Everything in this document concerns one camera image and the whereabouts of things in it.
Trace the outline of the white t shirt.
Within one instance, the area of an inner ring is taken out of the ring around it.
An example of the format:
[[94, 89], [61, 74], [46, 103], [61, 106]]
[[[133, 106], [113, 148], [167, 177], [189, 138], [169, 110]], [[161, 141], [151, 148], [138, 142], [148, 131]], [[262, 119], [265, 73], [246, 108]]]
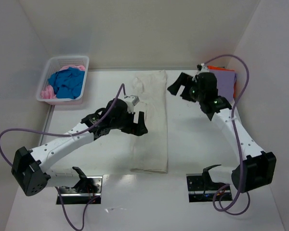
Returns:
[[133, 79], [132, 93], [140, 99], [135, 111], [144, 112], [148, 133], [131, 139], [131, 172], [168, 172], [166, 85], [164, 70], [137, 73]]

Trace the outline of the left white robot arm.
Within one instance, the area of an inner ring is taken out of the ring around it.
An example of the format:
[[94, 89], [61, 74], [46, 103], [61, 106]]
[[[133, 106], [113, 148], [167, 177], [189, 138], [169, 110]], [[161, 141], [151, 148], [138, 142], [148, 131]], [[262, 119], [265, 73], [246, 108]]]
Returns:
[[26, 147], [18, 149], [13, 160], [12, 175], [24, 194], [33, 196], [46, 187], [66, 187], [77, 193], [95, 193], [97, 189], [93, 186], [93, 180], [79, 167], [63, 172], [51, 167], [68, 154], [109, 134], [113, 129], [135, 136], [147, 134], [144, 112], [140, 111], [138, 121], [134, 122], [134, 107], [138, 102], [139, 98], [135, 95], [126, 96], [122, 100], [113, 99], [107, 107], [84, 117], [63, 137], [31, 150]]

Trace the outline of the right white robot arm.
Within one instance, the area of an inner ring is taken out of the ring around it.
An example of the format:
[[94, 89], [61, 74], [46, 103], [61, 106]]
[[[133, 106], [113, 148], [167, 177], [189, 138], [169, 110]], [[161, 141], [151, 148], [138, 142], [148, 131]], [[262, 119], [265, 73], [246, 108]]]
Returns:
[[183, 86], [181, 98], [199, 103], [201, 111], [221, 130], [239, 161], [236, 168], [222, 165], [204, 168], [202, 176], [205, 184], [234, 185], [240, 193], [271, 184], [276, 156], [266, 152], [245, 130], [235, 116], [234, 106], [219, 95], [216, 76], [205, 66], [199, 65], [198, 68], [195, 76], [182, 72], [167, 90], [171, 95], [177, 95]]

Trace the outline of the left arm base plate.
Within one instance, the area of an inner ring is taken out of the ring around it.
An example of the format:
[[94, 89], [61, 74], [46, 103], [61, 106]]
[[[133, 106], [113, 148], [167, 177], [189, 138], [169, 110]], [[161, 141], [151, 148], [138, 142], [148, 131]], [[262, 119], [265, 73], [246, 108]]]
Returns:
[[88, 176], [88, 178], [90, 183], [82, 190], [59, 187], [65, 205], [85, 205], [90, 200], [92, 200], [91, 204], [101, 203], [103, 176]]

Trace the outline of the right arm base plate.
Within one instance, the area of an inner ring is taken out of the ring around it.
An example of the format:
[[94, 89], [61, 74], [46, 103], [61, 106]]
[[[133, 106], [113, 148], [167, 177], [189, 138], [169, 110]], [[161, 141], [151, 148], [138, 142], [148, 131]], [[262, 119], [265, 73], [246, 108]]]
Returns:
[[186, 182], [190, 203], [212, 202], [214, 194], [224, 186], [223, 183], [213, 183], [205, 186], [201, 174], [187, 174]]

